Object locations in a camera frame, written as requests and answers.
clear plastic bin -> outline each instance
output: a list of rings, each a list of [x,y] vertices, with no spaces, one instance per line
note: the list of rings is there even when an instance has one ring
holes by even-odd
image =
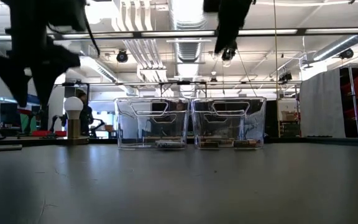
[[[115,100],[118,146],[183,149],[190,116],[185,98],[118,98]]]
[[[264,145],[265,98],[198,98],[191,102],[200,149],[257,149]]]

green object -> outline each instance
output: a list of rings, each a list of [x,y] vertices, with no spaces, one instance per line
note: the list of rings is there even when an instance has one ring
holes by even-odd
[[[21,121],[22,132],[24,132],[25,128],[27,127],[27,124],[29,123],[29,117],[26,114],[20,114],[20,121]],[[33,116],[33,118],[30,121],[30,134],[36,130],[37,130],[37,122],[35,120],[35,116]]]

white curtain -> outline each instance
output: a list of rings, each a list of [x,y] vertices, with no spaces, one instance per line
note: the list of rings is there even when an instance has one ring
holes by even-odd
[[[339,70],[323,72],[302,82],[302,136],[346,137]]]

person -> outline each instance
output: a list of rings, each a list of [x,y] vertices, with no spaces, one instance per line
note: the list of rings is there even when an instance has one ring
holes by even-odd
[[[92,116],[92,108],[87,104],[87,95],[83,91],[79,91],[77,93],[77,97],[83,102],[84,107],[80,113],[80,126],[81,126],[81,135],[89,136],[90,134],[90,127],[93,123],[93,116]]]

gray table surface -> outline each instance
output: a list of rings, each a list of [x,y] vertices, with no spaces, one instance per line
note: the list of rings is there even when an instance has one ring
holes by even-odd
[[[0,223],[358,223],[358,147],[0,152]]]

